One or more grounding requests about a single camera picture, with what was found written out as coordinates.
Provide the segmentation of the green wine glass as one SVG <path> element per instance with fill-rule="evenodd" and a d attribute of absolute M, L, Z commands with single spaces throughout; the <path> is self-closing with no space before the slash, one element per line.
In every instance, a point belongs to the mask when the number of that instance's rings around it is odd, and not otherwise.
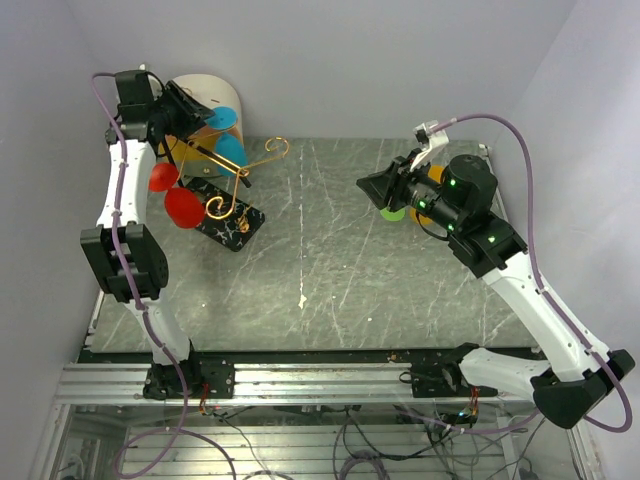
<path fill-rule="evenodd" d="M 380 215 L 386 221 L 399 222 L 404 219 L 406 210 L 402 208 L 396 211 L 391 211 L 388 208 L 385 208 L 380 211 Z"/>

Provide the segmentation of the blue wine glass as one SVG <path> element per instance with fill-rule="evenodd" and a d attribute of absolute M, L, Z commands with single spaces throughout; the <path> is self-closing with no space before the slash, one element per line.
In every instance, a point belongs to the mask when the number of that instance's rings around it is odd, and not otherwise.
<path fill-rule="evenodd" d="M 239 167 L 248 165 L 243 136 L 239 127 L 238 113 L 228 106 L 219 106 L 212 110 L 207 126 L 212 130 L 207 137 L 212 140 L 212 152 L 230 160 Z"/>

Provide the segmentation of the yellow wine glass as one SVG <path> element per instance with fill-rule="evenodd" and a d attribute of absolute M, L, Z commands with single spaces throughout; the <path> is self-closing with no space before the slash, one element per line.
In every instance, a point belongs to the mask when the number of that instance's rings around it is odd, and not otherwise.
<path fill-rule="evenodd" d="M 429 171 L 426 172 L 427 176 L 431 179 L 436 181 L 437 183 L 441 183 L 442 182 L 442 175 L 444 172 L 444 167 L 441 165 L 432 165 L 429 168 Z M 433 224 L 433 221 L 429 218 L 426 218 L 424 216 L 419 216 L 417 214 L 417 211 L 415 208 L 410 207 L 409 208 L 409 215 L 410 218 L 412 219 L 412 221 L 418 225 L 427 227 L 429 225 Z"/>

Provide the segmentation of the red wine glass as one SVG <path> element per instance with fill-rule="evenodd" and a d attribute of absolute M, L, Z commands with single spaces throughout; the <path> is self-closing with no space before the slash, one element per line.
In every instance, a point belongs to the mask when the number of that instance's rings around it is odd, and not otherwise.
<path fill-rule="evenodd" d="M 157 163 L 151 170 L 148 188 L 153 193 L 165 194 L 166 213 L 177 227 L 194 229 L 204 220 L 205 209 L 192 191 L 178 185 L 179 179 L 176 166 Z"/>

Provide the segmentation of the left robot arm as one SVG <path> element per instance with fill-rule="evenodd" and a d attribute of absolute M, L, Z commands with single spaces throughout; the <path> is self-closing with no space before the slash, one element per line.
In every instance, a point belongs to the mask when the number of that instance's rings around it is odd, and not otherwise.
<path fill-rule="evenodd" d="M 158 149 L 167 136 L 190 134 L 204 124 L 204 108 L 174 82 L 148 70 L 110 74 L 117 107 L 108 114 L 107 193 L 94 227 L 80 235 L 84 255 L 103 293 L 136 318 L 151 347 L 143 394 L 148 399 L 192 397 L 205 384 L 202 364 L 181 329 L 165 288 L 165 253 L 146 225 L 148 187 Z"/>

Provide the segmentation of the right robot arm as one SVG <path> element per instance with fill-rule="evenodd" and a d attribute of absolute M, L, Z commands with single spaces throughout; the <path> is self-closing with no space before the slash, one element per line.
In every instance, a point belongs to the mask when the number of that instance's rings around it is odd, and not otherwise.
<path fill-rule="evenodd" d="M 504 391 L 532 402 L 555 426 L 571 429 L 634 368 L 626 350 L 595 339 L 534 277 L 525 241 L 491 210 L 498 181 L 480 157 L 456 156 L 438 181 L 426 167 L 414 169 L 411 158 L 397 157 L 356 185 L 379 210 L 412 207 L 441 227 L 453 255 L 504 300 L 542 350 L 543 359 L 531 360 L 465 343 L 440 373 L 448 393 Z"/>

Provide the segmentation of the gold black wine glass rack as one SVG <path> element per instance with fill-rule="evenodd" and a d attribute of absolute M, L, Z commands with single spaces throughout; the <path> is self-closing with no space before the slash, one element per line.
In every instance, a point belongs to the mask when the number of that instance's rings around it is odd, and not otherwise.
<path fill-rule="evenodd" d="M 266 221 L 263 212 L 240 199 L 249 175 L 259 166 L 284 158 L 290 149 L 283 137 L 265 141 L 265 158 L 250 161 L 241 127 L 237 95 L 195 99 L 204 107 L 204 125 L 180 139 L 170 134 L 160 149 L 167 164 L 156 167 L 150 189 L 165 194 L 164 208 L 179 228 L 196 230 L 232 252 L 246 246 Z"/>

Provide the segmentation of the cylindrical drum container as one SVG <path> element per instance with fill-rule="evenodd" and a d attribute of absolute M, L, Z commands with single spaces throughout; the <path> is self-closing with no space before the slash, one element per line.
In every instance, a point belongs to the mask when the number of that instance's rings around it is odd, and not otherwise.
<path fill-rule="evenodd" d="M 238 93 L 230 83 L 208 74 L 186 74 L 174 77 L 173 81 L 193 99 L 211 110 L 219 106 L 228 106 L 234 109 L 240 117 L 239 127 L 243 136 L 241 102 Z M 206 123 L 204 127 L 191 135 L 190 139 L 197 146 L 212 152 L 213 141 L 207 139 L 211 132 L 212 130 Z M 167 143 L 183 179 L 187 177 L 232 176 L 230 171 L 208 159 L 199 150 L 178 141 L 175 137 L 167 136 Z"/>

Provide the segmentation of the aluminium frame rail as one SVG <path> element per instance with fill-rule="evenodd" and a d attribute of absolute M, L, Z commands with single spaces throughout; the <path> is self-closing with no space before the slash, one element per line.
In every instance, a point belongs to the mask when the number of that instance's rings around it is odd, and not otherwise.
<path fill-rule="evenodd" d="M 407 364 L 239 364 L 233 378 L 208 394 L 189 400 L 196 407 L 201 399 L 211 406 L 365 405 L 420 404 L 435 401 L 466 404 L 468 391 L 448 393 L 434 387 L 427 396 L 413 395 L 412 387 L 400 381 Z M 152 406 L 158 402 L 143 397 L 147 385 L 144 364 L 70 364 L 64 367 L 54 402 L 67 405 Z"/>

